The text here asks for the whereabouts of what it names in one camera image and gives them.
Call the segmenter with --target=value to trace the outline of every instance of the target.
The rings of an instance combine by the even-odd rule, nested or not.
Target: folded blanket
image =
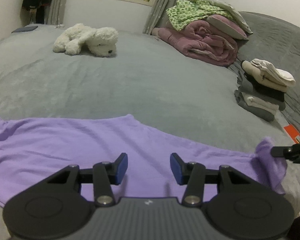
[[[242,96],[244,98],[244,101],[247,103],[248,106],[254,106],[257,108],[264,109],[271,114],[275,115],[276,112],[279,110],[278,105],[271,104],[269,102],[266,102],[258,97],[254,97],[252,95],[246,94],[242,92]]]
[[[252,30],[250,29],[249,25],[246,23],[246,21],[244,20],[244,18],[241,16],[241,14],[236,10],[236,8],[234,8],[232,5],[220,1],[220,0],[203,0],[203,1],[207,1],[209,2],[211,5],[213,6],[217,6],[219,8],[222,8],[224,10],[226,10],[228,13],[231,14],[231,16],[233,17],[233,19],[235,20],[235,22],[247,33],[253,33]]]
[[[218,66],[232,64],[238,52],[234,39],[206,21],[191,22],[181,32],[160,28],[158,35],[183,55]]]
[[[286,85],[280,84],[272,75],[268,72],[261,70],[260,68],[255,67],[248,61],[243,61],[241,63],[242,69],[247,72],[249,75],[253,76],[254,79],[261,85],[270,87],[282,92],[287,92],[288,88]]]
[[[253,76],[247,73],[238,73],[237,84],[239,85],[238,90],[240,92],[256,96],[264,101],[278,105],[281,111],[286,108],[283,92],[259,84]]]
[[[279,84],[285,85],[287,87],[293,87],[296,85],[294,77],[288,71],[275,68],[274,65],[269,61],[255,58],[250,61],[250,63],[274,77],[279,82]]]
[[[248,106],[247,103],[244,101],[243,95],[240,91],[235,90],[234,97],[235,97],[235,100],[237,101],[237,104],[239,106],[241,106],[243,109],[266,120],[267,122],[272,122],[274,120],[274,115],[271,114],[270,112],[268,112],[264,109],[258,108],[258,107]]]
[[[193,21],[205,19],[213,14],[234,20],[229,12],[204,0],[177,0],[176,5],[167,9],[166,12],[171,25],[177,31],[181,31]]]

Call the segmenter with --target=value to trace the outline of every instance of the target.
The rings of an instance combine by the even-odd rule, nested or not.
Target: stack of folded clothes
[[[266,60],[255,58],[241,62],[244,73],[239,73],[238,90],[234,96],[239,106],[256,116],[272,122],[277,110],[284,110],[284,94],[296,85],[293,76],[277,69]]]

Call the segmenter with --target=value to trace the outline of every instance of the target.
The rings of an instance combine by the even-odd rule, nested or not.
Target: blue gripper pad
[[[121,184],[123,177],[126,174],[127,168],[128,168],[128,155],[126,154],[118,164],[117,174],[115,175],[116,185]]]
[[[181,165],[172,154],[170,155],[170,168],[172,170],[174,178],[176,179],[176,182],[179,185],[183,185]]]

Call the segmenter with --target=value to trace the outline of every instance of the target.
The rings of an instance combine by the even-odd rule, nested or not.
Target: white stuffed dog
[[[78,23],[66,29],[55,41],[54,52],[64,52],[68,55],[77,55],[83,44],[96,56],[109,57],[116,53],[118,32],[114,28],[104,27],[100,29],[85,26]]]

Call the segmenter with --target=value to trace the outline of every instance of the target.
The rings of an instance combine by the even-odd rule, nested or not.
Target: gray blanket
[[[249,41],[238,42],[236,62],[229,68],[237,73],[242,71],[241,60],[259,58],[290,72],[297,85],[286,93],[286,109],[282,113],[300,131],[300,28],[263,14],[243,12],[242,16],[253,34]]]

